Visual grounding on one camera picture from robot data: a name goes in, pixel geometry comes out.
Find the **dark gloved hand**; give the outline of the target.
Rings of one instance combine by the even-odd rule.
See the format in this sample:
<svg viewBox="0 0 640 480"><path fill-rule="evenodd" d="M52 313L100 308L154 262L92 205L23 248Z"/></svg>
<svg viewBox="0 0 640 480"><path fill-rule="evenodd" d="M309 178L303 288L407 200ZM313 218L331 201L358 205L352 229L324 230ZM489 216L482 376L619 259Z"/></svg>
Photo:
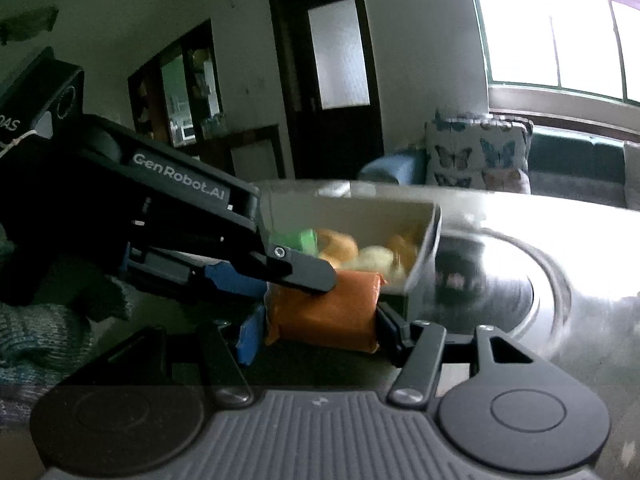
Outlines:
<svg viewBox="0 0 640 480"><path fill-rule="evenodd" d="M127 321L132 289L114 276L100 276L78 290L69 304L28 296L37 280L18 268L12 242L1 241L1 430L28 425L36 402L96 355L91 324Z"/></svg>

